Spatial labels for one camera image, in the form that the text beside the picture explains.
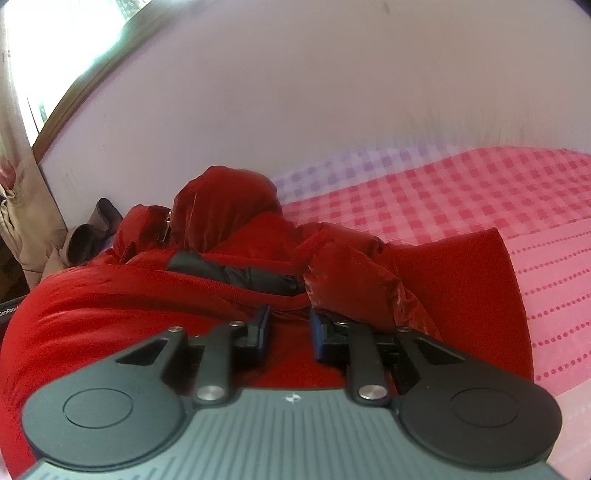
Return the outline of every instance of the beige curtain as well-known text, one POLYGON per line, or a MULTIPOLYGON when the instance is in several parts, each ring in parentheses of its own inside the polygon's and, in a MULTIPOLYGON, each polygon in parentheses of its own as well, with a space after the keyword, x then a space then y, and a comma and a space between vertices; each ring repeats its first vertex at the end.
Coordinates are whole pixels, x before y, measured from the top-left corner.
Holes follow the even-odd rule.
POLYGON ((67 231, 22 122, 1 9, 0 51, 0 194, 5 198, 0 204, 0 235, 34 287, 53 249, 63 246, 67 231))

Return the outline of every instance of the metal screw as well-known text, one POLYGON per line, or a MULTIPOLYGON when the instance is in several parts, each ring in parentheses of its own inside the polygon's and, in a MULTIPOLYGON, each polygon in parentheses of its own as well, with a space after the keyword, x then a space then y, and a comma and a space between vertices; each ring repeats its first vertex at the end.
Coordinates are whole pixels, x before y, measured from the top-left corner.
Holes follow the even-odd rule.
POLYGON ((197 398, 203 401, 215 401, 222 398, 226 391, 218 385, 207 385, 206 387, 199 387, 196 394, 197 398))
POLYGON ((388 390, 382 385, 365 385, 359 389, 358 393, 365 400, 381 400, 388 395, 388 390))

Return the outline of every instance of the white wall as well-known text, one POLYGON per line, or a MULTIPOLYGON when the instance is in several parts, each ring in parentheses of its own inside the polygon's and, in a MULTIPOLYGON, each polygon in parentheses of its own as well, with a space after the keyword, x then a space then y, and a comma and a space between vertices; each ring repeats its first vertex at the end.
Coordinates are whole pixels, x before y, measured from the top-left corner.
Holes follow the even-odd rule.
POLYGON ((128 59, 41 167, 72 226, 101 196, 170 205, 212 164, 418 142, 591 152, 591 19, 570 0, 217 0, 128 59))

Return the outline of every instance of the red jacket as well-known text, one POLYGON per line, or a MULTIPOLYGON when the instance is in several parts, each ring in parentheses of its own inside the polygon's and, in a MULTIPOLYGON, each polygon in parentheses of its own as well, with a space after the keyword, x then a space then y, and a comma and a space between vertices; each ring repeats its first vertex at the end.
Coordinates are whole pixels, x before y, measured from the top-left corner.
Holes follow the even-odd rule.
POLYGON ((314 362, 311 304, 379 330, 410 325, 531 378, 525 312, 496 231, 406 247, 334 225, 296 228, 282 217, 268 179, 225 167, 208 169, 178 194, 163 244, 167 215, 165 207, 132 208, 112 249, 44 280, 18 308, 0 353, 0 449, 13 476, 34 461, 20 412, 35 390, 172 325, 199 335, 219 322, 248 321, 261 303, 272 308, 270 350, 243 385, 343 385, 339 371, 314 362), (299 276, 307 293, 275 296, 165 271, 181 249, 299 276))

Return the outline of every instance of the bed sheet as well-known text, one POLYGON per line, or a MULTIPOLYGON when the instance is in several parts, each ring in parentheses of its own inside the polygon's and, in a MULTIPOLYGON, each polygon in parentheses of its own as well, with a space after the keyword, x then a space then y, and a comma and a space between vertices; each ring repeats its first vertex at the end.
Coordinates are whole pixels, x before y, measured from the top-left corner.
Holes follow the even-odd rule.
POLYGON ((521 289, 535 381, 563 429, 550 463, 591 476, 591 156, 424 146, 347 153, 273 179, 287 219, 422 244, 496 227, 521 289))

